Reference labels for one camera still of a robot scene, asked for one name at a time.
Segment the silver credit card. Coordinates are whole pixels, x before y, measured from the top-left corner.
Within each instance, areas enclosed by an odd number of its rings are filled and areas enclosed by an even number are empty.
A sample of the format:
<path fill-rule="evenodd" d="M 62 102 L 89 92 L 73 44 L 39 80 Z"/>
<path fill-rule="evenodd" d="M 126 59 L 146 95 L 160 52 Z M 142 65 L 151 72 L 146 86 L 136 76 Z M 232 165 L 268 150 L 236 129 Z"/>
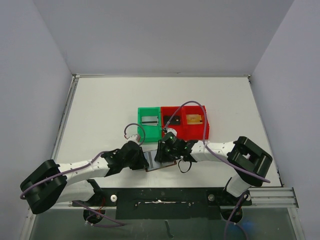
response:
<path fill-rule="evenodd" d="M 142 125 L 157 126 L 158 123 L 159 123 L 159 118 L 157 115 L 142 116 L 141 117 L 141 124 Z"/>

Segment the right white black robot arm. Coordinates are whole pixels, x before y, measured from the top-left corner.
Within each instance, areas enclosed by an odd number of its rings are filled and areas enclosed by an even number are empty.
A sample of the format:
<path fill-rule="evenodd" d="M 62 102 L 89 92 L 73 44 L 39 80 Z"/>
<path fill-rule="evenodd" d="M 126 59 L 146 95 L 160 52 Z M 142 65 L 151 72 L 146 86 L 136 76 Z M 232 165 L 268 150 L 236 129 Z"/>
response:
<path fill-rule="evenodd" d="M 265 150 L 245 136 L 235 141 L 209 142 L 207 140 L 185 141 L 173 133 L 167 133 L 158 141 L 154 161 L 171 163 L 183 160 L 189 163 L 204 161 L 223 162 L 236 171 L 225 190 L 223 200 L 230 205 L 235 204 L 241 195 L 250 187 L 261 187 L 270 183 L 266 178 L 273 158 Z"/>

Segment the brown leather card holder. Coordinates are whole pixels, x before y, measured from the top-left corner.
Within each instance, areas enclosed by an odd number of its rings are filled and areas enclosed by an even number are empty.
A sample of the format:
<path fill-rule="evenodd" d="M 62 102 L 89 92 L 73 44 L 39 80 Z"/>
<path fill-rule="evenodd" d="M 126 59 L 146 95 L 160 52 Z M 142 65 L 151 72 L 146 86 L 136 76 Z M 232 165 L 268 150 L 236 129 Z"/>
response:
<path fill-rule="evenodd" d="M 144 152 L 144 157 L 148 162 L 148 167 L 145 169 L 146 172 L 151 172 L 151 171 L 155 171 L 155 170 L 159 170 L 159 169 L 163 169 L 163 168 L 177 165 L 176 160 L 173 162 L 158 162 L 158 161 L 156 161 L 155 160 L 156 153 L 157 153 L 156 150 L 150 150 L 150 151 Z"/>

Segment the green plastic bin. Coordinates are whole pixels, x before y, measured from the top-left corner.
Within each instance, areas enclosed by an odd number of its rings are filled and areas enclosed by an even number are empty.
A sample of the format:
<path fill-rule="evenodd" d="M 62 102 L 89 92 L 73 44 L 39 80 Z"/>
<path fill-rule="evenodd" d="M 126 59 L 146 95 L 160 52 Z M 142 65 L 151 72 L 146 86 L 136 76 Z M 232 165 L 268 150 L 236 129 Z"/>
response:
<path fill-rule="evenodd" d="M 158 125 L 143 125 L 141 123 L 142 116 L 158 116 Z M 141 139 L 144 139 L 144 143 L 156 143 L 162 137 L 162 121 L 161 121 L 161 109 L 160 107 L 139 107 L 137 109 L 137 123 L 141 125 L 143 130 L 138 126 L 137 130 L 141 136 Z"/>

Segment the red plastic bin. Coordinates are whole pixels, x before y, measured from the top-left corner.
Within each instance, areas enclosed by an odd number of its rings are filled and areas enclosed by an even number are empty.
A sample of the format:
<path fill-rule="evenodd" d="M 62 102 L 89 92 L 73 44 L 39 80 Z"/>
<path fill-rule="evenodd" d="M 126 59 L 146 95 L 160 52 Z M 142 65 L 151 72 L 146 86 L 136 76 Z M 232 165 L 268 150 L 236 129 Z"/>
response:
<path fill-rule="evenodd" d="M 178 106 L 161 106 L 160 113 L 161 113 L 161 127 L 164 128 L 167 124 L 170 117 L 175 113 L 178 109 Z M 170 121 L 168 128 L 174 129 L 177 133 L 177 138 L 186 140 L 186 114 L 183 108 L 174 115 L 172 120 Z"/>
<path fill-rule="evenodd" d="M 210 133 L 210 124 L 207 120 L 206 122 L 206 129 L 205 129 L 205 115 L 202 110 L 202 108 L 199 105 L 186 105 L 182 107 L 185 116 L 186 115 L 192 115 L 192 114 L 198 114 L 202 116 L 203 124 L 187 124 L 186 123 L 186 141 L 189 140 L 202 140 L 203 139 L 203 132 L 205 130 L 205 139 L 209 139 L 209 133 Z"/>

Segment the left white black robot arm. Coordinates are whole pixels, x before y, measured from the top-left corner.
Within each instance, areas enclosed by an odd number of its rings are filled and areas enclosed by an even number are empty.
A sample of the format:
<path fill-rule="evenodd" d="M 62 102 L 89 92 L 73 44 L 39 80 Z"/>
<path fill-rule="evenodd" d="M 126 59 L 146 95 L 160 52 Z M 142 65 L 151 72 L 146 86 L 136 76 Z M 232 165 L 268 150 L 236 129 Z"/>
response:
<path fill-rule="evenodd" d="M 118 174 L 124 168 L 135 171 L 148 167 L 142 147 L 134 141 L 102 151 L 89 160 L 58 164 L 49 159 L 20 184 L 20 198 L 27 201 L 35 215 L 63 202 L 82 201 L 95 206 L 103 195 L 96 178 Z"/>

